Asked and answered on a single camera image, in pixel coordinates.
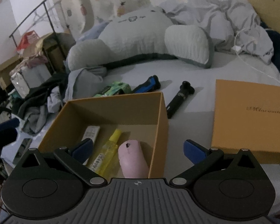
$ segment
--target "blue gripper pad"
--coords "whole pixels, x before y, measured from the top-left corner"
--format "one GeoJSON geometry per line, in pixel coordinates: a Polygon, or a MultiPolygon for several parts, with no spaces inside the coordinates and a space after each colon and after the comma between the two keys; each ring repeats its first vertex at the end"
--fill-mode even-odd
{"type": "Polygon", "coordinates": [[[146,93],[152,89],[152,87],[156,84],[155,79],[151,77],[149,79],[149,82],[147,81],[144,83],[142,87],[140,87],[135,93],[146,93]]]}
{"type": "Polygon", "coordinates": [[[86,138],[73,148],[69,149],[68,153],[79,163],[84,163],[92,154],[93,141],[90,138],[86,138]]]}
{"type": "Polygon", "coordinates": [[[20,121],[18,118],[13,118],[8,121],[5,121],[0,124],[0,131],[8,129],[8,128],[16,128],[20,124],[20,121]]]}
{"type": "Polygon", "coordinates": [[[184,142],[184,155],[195,165],[203,161],[207,154],[201,148],[194,145],[191,140],[184,142]]]}

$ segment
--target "wooden headboard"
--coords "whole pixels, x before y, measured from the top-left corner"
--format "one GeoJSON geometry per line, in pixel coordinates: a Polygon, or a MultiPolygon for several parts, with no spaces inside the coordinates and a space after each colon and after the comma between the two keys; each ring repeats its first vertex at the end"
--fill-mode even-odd
{"type": "Polygon", "coordinates": [[[280,0],[248,0],[267,26],[280,33],[280,0]]]}

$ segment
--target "white bed sheet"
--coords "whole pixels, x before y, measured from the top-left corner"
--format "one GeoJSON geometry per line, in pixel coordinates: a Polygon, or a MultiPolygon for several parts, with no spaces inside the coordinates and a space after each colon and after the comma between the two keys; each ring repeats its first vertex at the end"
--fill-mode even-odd
{"type": "MultiPolygon", "coordinates": [[[[166,105],[179,91],[183,81],[189,81],[195,88],[195,94],[190,96],[169,120],[164,170],[167,179],[192,166],[183,153],[183,143],[186,139],[192,139],[206,148],[211,145],[216,79],[280,86],[280,74],[273,64],[267,66],[260,59],[249,55],[241,55],[241,58],[249,65],[235,55],[216,52],[210,69],[202,69],[180,60],[156,60],[114,69],[105,78],[106,82],[123,81],[133,88],[146,81],[148,77],[157,75],[166,105]]],[[[270,212],[274,215],[280,213],[280,166],[264,164],[263,169],[276,190],[275,203],[270,212]]]]}

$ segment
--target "clothes drying rack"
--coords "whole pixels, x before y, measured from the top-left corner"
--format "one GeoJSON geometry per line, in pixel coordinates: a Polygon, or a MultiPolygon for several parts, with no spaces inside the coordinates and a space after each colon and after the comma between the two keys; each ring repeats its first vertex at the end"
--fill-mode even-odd
{"type": "Polygon", "coordinates": [[[61,52],[63,58],[66,59],[66,55],[65,55],[65,53],[64,53],[64,51],[63,51],[63,49],[62,49],[62,47],[61,47],[60,41],[59,41],[58,36],[57,36],[57,34],[56,34],[56,31],[55,31],[55,29],[54,29],[54,26],[53,26],[53,23],[52,23],[52,21],[51,21],[51,18],[50,18],[50,16],[49,16],[48,9],[47,9],[46,4],[45,4],[46,1],[47,1],[47,0],[43,0],[39,5],[37,5],[37,6],[23,19],[23,21],[20,22],[20,24],[19,24],[19,25],[15,28],[15,30],[11,33],[11,35],[9,36],[9,38],[12,38],[12,39],[13,39],[13,41],[14,41],[14,43],[15,43],[15,46],[17,47],[18,45],[17,45],[17,42],[15,41],[14,33],[15,33],[15,32],[17,31],[17,29],[26,21],[26,19],[27,19],[32,13],[34,13],[40,6],[43,5],[44,8],[45,8],[45,11],[46,11],[46,15],[48,16],[48,20],[49,20],[50,26],[51,26],[52,31],[53,31],[53,38],[54,38],[54,40],[56,41],[57,46],[58,46],[58,48],[60,49],[60,52],[61,52]]]}

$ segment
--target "white remote control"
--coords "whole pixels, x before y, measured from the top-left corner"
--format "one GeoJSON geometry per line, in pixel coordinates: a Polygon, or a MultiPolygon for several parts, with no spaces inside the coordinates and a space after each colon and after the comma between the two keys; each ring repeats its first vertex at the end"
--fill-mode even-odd
{"type": "Polygon", "coordinates": [[[94,144],[96,141],[96,137],[98,136],[99,130],[100,130],[99,126],[95,126],[95,125],[88,126],[85,130],[82,140],[85,140],[86,138],[90,138],[92,139],[92,142],[94,144]]]}

